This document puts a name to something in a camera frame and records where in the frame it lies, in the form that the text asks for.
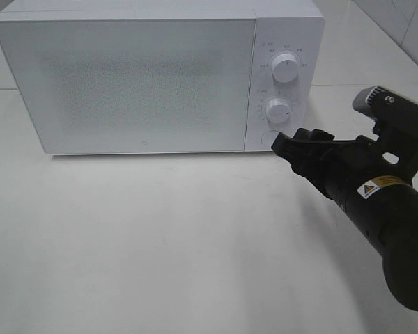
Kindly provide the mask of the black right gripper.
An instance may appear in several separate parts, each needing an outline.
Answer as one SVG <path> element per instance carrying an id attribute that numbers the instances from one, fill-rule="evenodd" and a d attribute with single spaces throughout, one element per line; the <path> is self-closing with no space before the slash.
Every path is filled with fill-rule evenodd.
<path id="1" fill-rule="evenodd" d="M 320 173 L 323 193 L 345 209 L 418 205 L 412 186 L 418 172 L 418 103 L 381 93 L 372 109 L 376 140 L 335 141 L 321 129 L 299 128 L 293 137 L 279 132 L 271 149 L 300 176 Z"/>

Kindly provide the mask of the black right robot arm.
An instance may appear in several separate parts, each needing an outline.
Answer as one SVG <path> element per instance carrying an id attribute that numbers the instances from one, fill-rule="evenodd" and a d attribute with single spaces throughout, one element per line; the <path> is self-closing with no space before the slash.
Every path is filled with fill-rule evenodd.
<path id="1" fill-rule="evenodd" d="M 272 151 L 343 210 L 381 255 L 394 298 L 418 312 L 418 103 L 376 86 L 353 108 L 374 121 L 376 140 L 301 128 L 278 134 Z"/>

